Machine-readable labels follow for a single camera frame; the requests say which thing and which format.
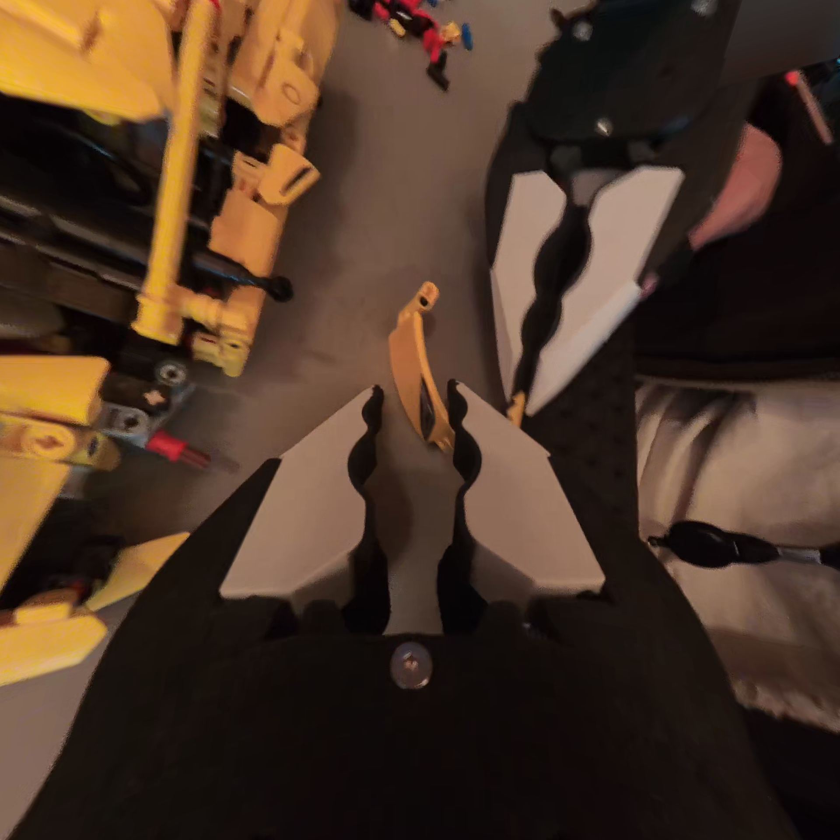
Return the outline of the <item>yellow toy brick car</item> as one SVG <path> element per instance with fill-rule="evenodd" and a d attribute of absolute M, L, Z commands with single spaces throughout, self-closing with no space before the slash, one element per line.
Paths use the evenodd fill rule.
<path fill-rule="evenodd" d="M 240 376 L 291 206 L 334 1 L 1 2 L 1 683 L 82 662 L 186 533 L 127 546 L 85 498 L 167 425 L 196 364 Z"/>

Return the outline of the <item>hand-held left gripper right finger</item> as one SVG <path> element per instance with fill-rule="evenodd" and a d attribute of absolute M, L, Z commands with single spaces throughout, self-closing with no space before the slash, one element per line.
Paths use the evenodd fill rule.
<path fill-rule="evenodd" d="M 530 618 L 542 601 L 599 595 L 604 572 L 549 451 L 462 381 L 447 392 L 461 484 L 437 567 L 444 633 L 471 634 L 495 603 Z"/>

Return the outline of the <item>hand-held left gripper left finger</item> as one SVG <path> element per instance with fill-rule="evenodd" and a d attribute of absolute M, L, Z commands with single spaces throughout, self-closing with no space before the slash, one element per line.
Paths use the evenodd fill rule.
<path fill-rule="evenodd" d="M 383 634 L 391 618 L 388 561 L 366 483 L 377 466 L 384 392 L 364 389 L 290 447 L 219 594 L 276 599 L 296 617 L 335 606 L 352 633 Z"/>

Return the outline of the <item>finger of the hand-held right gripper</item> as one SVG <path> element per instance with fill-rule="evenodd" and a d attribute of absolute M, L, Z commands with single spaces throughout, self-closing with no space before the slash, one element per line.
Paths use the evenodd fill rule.
<path fill-rule="evenodd" d="M 510 401 L 532 308 L 538 299 L 535 268 L 543 246 L 563 219 L 567 198 L 546 171 L 515 174 L 502 215 L 490 290 L 502 390 Z"/>
<path fill-rule="evenodd" d="M 551 403 L 636 307 L 638 282 L 684 180 L 677 167 L 643 165 L 595 195 L 589 255 L 563 294 L 558 328 L 539 353 L 526 414 Z"/>

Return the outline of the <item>yellow toy brick panel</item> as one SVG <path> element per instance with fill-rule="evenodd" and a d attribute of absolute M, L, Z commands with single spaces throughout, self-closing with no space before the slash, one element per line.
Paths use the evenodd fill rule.
<path fill-rule="evenodd" d="M 427 281 L 399 311 L 388 338 L 392 378 L 409 423 L 418 436 L 442 451 L 453 449 L 455 433 L 429 366 L 424 316 L 438 300 L 439 290 Z"/>

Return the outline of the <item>person's right hand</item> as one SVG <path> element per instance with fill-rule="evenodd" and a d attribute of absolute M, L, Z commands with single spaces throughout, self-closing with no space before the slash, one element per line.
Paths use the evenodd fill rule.
<path fill-rule="evenodd" d="M 782 153 L 771 137 L 744 123 L 728 179 L 709 214 L 688 234 L 697 252 L 740 234 L 766 213 L 781 179 Z"/>

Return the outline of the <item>light grey top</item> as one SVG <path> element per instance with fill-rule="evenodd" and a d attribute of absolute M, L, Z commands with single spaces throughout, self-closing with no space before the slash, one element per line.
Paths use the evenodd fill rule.
<path fill-rule="evenodd" d="M 747 708 L 838 734 L 838 384 L 726 390 L 646 380 L 636 391 L 643 538 L 679 522 L 744 534 L 794 558 L 712 568 L 655 549 Z"/>

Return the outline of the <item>grey desk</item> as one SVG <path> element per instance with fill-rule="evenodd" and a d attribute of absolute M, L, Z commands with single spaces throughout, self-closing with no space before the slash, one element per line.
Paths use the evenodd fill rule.
<path fill-rule="evenodd" d="M 405 151 L 385 128 L 385 210 L 343 212 L 350 315 L 385 315 L 420 269 L 478 295 L 489 350 L 488 140 Z M 549 318 L 591 246 L 571 206 L 549 237 Z M 570 501 L 599 595 L 472 633 L 352 633 L 219 587 L 277 470 L 268 458 L 175 551 L 93 672 L 63 749 L 9 838 L 799 838 L 753 754 L 718 655 L 638 536 Z"/>

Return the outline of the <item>black zip garment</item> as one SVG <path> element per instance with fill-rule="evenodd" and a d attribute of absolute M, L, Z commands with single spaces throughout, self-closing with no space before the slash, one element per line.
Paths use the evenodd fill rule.
<path fill-rule="evenodd" d="M 698 383 L 838 381 L 838 132 L 800 71 L 763 82 L 746 123 L 780 147 L 770 207 L 695 252 L 634 312 L 636 372 Z"/>

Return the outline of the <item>pile of red black bricks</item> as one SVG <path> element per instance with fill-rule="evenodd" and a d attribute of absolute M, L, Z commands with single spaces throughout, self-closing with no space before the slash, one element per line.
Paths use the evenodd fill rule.
<path fill-rule="evenodd" d="M 355 16 L 366 20 L 379 20 L 399 39 L 414 39 L 423 47 L 427 57 L 426 74 L 443 92 L 449 90 L 447 73 L 448 50 L 462 46 L 467 51 L 475 47 L 471 27 L 455 21 L 440 24 L 430 14 L 433 1 L 348 1 L 348 9 Z"/>

